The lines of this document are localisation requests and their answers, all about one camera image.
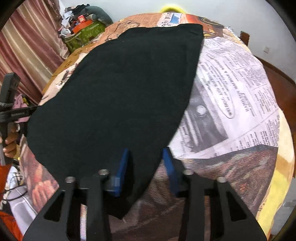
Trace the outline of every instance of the pink cloth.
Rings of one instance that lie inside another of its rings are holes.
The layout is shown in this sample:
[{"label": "pink cloth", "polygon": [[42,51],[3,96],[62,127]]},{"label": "pink cloth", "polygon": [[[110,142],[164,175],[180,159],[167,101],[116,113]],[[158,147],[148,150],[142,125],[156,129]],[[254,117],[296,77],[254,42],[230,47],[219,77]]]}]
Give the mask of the pink cloth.
[{"label": "pink cloth", "polygon": [[[24,103],[24,100],[22,99],[22,95],[19,94],[15,98],[15,103],[13,104],[12,108],[17,109],[17,108],[23,108],[23,107],[28,107],[28,105]],[[15,121],[15,123],[27,122],[28,120],[29,120],[29,117],[23,117],[23,118],[19,118],[18,121]]]}]

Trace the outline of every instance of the cable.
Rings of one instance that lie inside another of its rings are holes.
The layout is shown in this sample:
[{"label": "cable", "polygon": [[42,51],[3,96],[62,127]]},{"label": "cable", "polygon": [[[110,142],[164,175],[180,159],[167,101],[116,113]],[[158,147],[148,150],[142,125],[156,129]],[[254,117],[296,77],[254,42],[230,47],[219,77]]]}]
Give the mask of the cable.
[{"label": "cable", "polygon": [[11,189],[8,189],[8,190],[5,190],[4,192],[1,192],[0,194],[5,194],[6,192],[9,192],[9,191],[11,191],[11,190],[14,190],[14,189],[17,189],[17,188],[19,188],[19,187],[23,187],[23,186],[26,186],[26,184],[22,184],[22,185],[19,185],[19,186],[17,186],[17,187],[14,187],[14,188],[11,188]]},{"label": "cable", "polygon": [[9,185],[11,184],[11,180],[13,179],[13,178],[15,178],[15,177],[23,177],[23,176],[13,176],[12,178],[10,178],[10,180],[9,180],[9,182],[7,182],[7,183],[9,183]]},{"label": "cable", "polygon": [[7,202],[10,202],[10,201],[13,201],[13,200],[16,200],[16,199],[19,199],[23,196],[25,196],[25,194],[27,193],[28,191],[25,191],[22,195],[19,195],[18,197],[15,197],[15,198],[12,198],[12,199],[2,199],[3,201],[7,201]]}]

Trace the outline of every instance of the bolt head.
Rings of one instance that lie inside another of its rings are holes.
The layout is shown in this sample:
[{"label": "bolt head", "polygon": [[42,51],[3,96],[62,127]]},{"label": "bolt head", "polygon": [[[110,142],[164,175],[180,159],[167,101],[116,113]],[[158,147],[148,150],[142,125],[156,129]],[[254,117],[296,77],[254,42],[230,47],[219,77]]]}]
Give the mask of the bolt head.
[{"label": "bolt head", "polygon": [[75,177],[66,177],[65,182],[66,183],[73,183],[73,182],[75,182]]},{"label": "bolt head", "polygon": [[225,177],[217,177],[217,181],[220,183],[225,183],[226,179],[225,179]]},{"label": "bolt head", "polygon": [[183,171],[183,174],[186,175],[186,176],[191,176],[194,174],[194,171],[192,171],[191,169],[185,169]]},{"label": "bolt head", "polygon": [[99,170],[99,175],[101,175],[101,176],[107,176],[107,175],[109,175],[109,170],[108,169],[101,169],[101,170]]}]

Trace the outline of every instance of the orange box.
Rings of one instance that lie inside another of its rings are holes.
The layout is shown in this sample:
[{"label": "orange box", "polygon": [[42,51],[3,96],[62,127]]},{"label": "orange box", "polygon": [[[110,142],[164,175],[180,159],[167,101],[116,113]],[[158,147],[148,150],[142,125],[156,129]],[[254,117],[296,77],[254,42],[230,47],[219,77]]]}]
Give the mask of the orange box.
[{"label": "orange box", "polygon": [[83,22],[86,21],[86,20],[85,20],[85,17],[84,17],[83,15],[80,15],[80,16],[78,17],[78,20],[79,20],[80,23],[83,23]]}]

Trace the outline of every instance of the pink striped curtain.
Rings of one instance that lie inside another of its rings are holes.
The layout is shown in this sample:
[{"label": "pink striped curtain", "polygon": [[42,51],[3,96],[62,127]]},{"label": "pink striped curtain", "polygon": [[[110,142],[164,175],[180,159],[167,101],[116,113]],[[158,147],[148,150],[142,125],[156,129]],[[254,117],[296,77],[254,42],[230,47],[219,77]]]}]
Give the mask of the pink striped curtain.
[{"label": "pink striped curtain", "polygon": [[12,14],[0,32],[0,82],[6,73],[21,78],[19,92],[34,103],[55,70],[68,57],[58,38],[58,1],[26,0]]}]

